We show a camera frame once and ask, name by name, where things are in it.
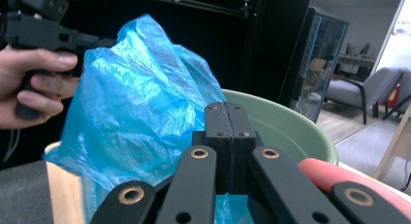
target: wall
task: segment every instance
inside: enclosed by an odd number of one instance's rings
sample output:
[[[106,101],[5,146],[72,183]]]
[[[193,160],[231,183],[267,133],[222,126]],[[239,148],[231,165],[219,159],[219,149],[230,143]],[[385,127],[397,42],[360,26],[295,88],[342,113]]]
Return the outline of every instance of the wall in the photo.
[[[341,52],[345,52],[348,43],[354,53],[359,53],[366,43],[370,43],[367,56],[372,58],[378,56],[397,9],[397,7],[333,8],[314,2],[311,2],[310,6],[350,22]]]

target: plastic bag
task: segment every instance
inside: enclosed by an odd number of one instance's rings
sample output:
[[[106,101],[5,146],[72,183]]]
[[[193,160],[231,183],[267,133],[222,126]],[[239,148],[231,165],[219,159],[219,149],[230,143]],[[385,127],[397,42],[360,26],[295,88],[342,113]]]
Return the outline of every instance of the plastic bag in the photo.
[[[207,63],[141,16],[114,47],[86,52],[62,144],[45,159],[81,176],[89,221],[116,185],[172,175],[192,132],[204,130],[205,106],[217,101],[226,98]]]

